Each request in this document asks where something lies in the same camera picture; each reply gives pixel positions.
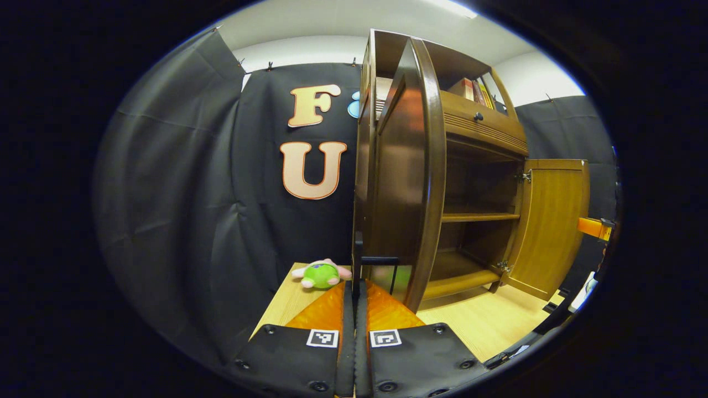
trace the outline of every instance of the ceiling light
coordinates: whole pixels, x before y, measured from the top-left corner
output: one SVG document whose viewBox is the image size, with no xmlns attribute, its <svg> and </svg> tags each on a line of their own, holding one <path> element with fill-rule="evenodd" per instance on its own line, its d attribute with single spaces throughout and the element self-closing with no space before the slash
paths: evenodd
<svg viewBox="0 0 708 398">
<path fill-rule="evenodd" d="M 428 3 L 433 3 L 436 6 L 444 8 L 450 12 L 459 14 L 461 16 L 466 16 L 467 18 L 474 18 L 477 16 L 476 13 L 472 12 L 469 8 L 457 4 L 450 0 L 426 0 Z"/>
</svg>

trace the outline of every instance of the orange gripper pad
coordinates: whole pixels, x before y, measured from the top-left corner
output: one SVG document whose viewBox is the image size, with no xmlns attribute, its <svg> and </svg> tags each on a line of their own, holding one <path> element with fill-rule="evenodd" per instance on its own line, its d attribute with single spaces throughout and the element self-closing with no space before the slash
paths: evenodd
<svg viewBox="0 0 708 398">
<path fill-rule="evenodd" d="M 405 329 L 425 326 L 403 303 L 370 280 L 366 281 L 367 333 L 372 330 Z"/>
<path fill-rule="evenodd" d="M 344 282 L 327 290 L 285 326 L 298 329 L 339 330 L 342 335 Z"/>
</svg>

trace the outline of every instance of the white ceiling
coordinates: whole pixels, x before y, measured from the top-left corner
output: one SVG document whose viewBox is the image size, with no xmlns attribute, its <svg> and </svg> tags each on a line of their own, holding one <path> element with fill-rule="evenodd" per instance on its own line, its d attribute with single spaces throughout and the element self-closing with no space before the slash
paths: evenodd
<svg viewBox="0 0 708 398">
<path fill-rule="evenodd" d="M 220 22 L 234 51 L 302 36 L 368 36 L 389 30 L 448 46 L 495 65 L 535 48 L 482 16 L 469 19 L 425 0 L 265 0 Z"/>
</svg>

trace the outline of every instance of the wooden table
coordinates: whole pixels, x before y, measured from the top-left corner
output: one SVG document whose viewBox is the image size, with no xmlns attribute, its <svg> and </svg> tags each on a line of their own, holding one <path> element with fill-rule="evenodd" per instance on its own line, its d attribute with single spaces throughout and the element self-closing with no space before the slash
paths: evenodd
<svg viewBox="0 0 708 398">
<path fill-rule="evenodd" d="M 287 277 L 280 284 L 268 308 L 265 309 L 261 320 L 258 321 L 258 325 L 253 330 L 251 338 L 264 324 L 282 326 L 290 322 L 295 315 L 298 315 L 300 311 L 327 291 L 324 289 L 306 289 L 300 284 L 300 279 L 292 277 L 291 272 L 293 272 L 293 270 L 306 266 L 307 264 L 305 263 L 292 264 L 292 268 L 288 271 Z"/>
<path fill-rule="evenodd" d="M 307 266 L 294 263 L 294 269 Z M 512 286 L 502 286 L 496 293 L 489 286 L 475 288 L 447 297 L 424 300 L 416 314 L 426 324 L 445 322 L 479 359 L 488 360 L 529 334 L 548 314 L 548 303 Z M 326 290 L 306 289 L 290 273 L 263 313 L 251 337 L 264 324 L 285 325 Z M 559 304 L 563 298 L 553 296 Z"/>
</svg>

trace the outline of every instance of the orange object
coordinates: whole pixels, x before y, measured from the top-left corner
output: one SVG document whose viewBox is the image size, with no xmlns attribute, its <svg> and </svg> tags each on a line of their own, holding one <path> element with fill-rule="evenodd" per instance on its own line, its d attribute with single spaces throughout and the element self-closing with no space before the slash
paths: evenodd
<svg viewBox="0 0 708 398">
<path fill-rule="evenodd" d="M 341 350 L 343 313 L 344 282 L 340 282 L 310 303 L 285 326 L 297 329 L 339 330 L 338 347 Z"/>
<path fill-rule="evenodd" d="M 603 222 L 600 220 L 581 217 L 578 219 L 578 231 L 607 241 L 610 239 L 612 228 L 603 225 Z"/>
<path fill-rule="evenodd" d="M 372 330 L 404 329 L 425 326 L 411 310 L 394 299 L 386 290 L 366 281 L 367 333 Z"/>
</svg>

